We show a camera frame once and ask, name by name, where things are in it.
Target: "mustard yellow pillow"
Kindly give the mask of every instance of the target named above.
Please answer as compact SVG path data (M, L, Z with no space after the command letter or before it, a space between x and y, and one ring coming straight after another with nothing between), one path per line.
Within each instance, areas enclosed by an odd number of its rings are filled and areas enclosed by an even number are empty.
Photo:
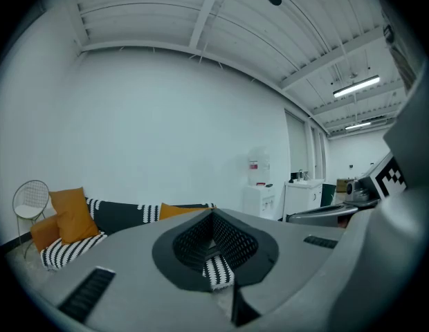
M63 245L99 234L98 227L89 213L82 187L50 192L50 197L57 212L56 224L60 229Z
M207 207L174 207L173 205L167 205L162 203L161 205L161 215L159 220L168 219L172 216L187 214L190 212L196 212L197 210L207 210Z

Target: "countertop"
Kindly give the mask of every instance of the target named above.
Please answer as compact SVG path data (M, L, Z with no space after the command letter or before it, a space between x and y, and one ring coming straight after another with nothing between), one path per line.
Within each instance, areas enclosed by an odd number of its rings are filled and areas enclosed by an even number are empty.
M296 188L316 188L324 183L324 180L309 180L309 181L299 181L293 180L293 183L285 182L287 187L296 187Z

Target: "white cabinet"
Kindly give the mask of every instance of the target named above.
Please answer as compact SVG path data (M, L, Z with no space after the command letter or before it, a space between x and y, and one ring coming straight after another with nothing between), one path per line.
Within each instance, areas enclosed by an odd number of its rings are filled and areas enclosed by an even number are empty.
M320 207L323 180L285 182L284 221L287 215Z
M316 209L320 207L320 199L322 198L322 185L316 188L309 188L309 201L306 210Z

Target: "floor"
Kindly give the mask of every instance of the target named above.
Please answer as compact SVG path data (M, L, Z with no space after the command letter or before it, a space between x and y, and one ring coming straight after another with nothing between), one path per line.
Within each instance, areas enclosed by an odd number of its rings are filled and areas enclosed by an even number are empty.
M46 270L42 266L41 258L33 243L24 259L22 252L29 244L30 241L11 250L6 254L6 259L20 283L37 291L49 277L55 274L55 271Z

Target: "ceiling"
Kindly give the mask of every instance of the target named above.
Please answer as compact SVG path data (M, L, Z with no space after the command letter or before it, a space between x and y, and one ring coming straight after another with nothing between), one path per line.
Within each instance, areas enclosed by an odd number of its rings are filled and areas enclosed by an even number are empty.
M405 91L383 38L378 0L66 0L83 51L167 48L209 58L296 103L327 133L390 124ZM333 92L379 75L371 89Z

